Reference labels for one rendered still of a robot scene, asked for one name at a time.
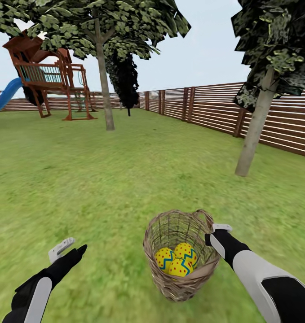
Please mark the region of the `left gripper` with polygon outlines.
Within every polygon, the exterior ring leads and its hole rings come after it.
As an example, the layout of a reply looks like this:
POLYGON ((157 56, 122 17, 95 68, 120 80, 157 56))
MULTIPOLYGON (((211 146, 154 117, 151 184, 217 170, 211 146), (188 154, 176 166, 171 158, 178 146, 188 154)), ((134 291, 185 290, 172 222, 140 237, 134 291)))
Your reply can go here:
MULTIPOLYGON (((69 253, 64 255, 63 257, 59 258, 56 262, 52 263, 51 266, 58 266, 62 270, 62 279, 66 276, 67 273, 81 261, 82 255, 85 253, 87 249, 87 245, 83 245, 79 249, 72 249, 69 253)), ((61 279, 61 280, 62 280, 61 279)))

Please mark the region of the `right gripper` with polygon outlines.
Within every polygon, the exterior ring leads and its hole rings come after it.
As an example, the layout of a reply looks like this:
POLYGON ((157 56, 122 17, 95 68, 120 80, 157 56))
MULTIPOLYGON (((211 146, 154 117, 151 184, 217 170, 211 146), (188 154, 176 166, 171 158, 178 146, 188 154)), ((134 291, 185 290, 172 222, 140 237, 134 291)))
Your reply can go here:
POLYGON ((205 234, 205 244, 206 246, 212 246, 210 242, 210 234, 205 234))

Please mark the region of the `easter egg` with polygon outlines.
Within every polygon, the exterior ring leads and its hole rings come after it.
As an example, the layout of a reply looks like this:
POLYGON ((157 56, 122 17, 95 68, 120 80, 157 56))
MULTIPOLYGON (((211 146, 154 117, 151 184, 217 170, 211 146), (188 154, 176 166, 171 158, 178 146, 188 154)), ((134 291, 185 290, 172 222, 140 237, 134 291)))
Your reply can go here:
POLYGON ((175 259, 177 259, 177 258, 187 259, 188 261, 190 261, 190 263, 192 264, 192 266, 194 268, 197 267, 197 257, 196 257, 196 253, 195 253, 195 248, 193 248, 190 244, 181 242, 175 248, 174 253, 176 255, 175 259))
POLYGON ((158 252, 156 252, 156 260, 158 262, 159 268, 163 270, 165 274, 168 274, 169 266, 171 262, 176 258, 176 255, 174 253, 174 250, 164 247, 162 249, 159 249, 158 252))
POLYGON ((184 258, 177 258, 171 262, 168 273, 170 275, 185 277, 194 270, 195 268, 190 261, 184 258))

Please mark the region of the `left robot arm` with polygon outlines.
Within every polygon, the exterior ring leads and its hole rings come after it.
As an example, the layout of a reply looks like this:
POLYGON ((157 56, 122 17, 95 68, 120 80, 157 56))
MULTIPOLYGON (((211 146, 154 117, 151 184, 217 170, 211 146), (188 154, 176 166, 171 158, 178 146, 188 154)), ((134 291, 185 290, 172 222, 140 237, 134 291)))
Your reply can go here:
POLYGON ((61 254, 74 242, 75 238, 69 237, 51 249, 49 260, 52 265, 15 289, 17 294, 12 299, 12 311, 4 317, 2 323, 41 323, 51 291, 81 261, 87 249, 85 244, 66 255, 61 254))

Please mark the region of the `wicker basket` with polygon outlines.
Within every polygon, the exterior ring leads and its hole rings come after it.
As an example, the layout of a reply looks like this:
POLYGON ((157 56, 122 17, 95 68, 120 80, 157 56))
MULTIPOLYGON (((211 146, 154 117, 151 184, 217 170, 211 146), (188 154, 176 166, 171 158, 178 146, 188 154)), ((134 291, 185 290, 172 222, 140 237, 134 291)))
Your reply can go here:
POLYGON ((148 259, 153 282, 167 300, 178 304, 193 298, 213 276, 214 270, 219 265, 221 255, 214 247, 206 246, 205 239, 203 241, 199 235, 199 232, 204 236, 205 234, 214 233, 213 223, 212 216, 204 209, 196 210, 192 214, 178 209, 171 209, 167 212, 159 213, 146 226, 143 250, 148 259), (198 217, 200 214, 205 216, 207 223, 198 217), (172 226, 172 222, 177 224, 172 226), (185 230, 179 227, 179 224, 187 225, 188 229, 185 230), (154 225, 156 226, 154 227, 154 225), (180 240, 196 249, 197 267, 185 277, 165 274, 159 268, 155 256, 156 252, 164 247, 175 251, 175 248, 180 244, 180 240))

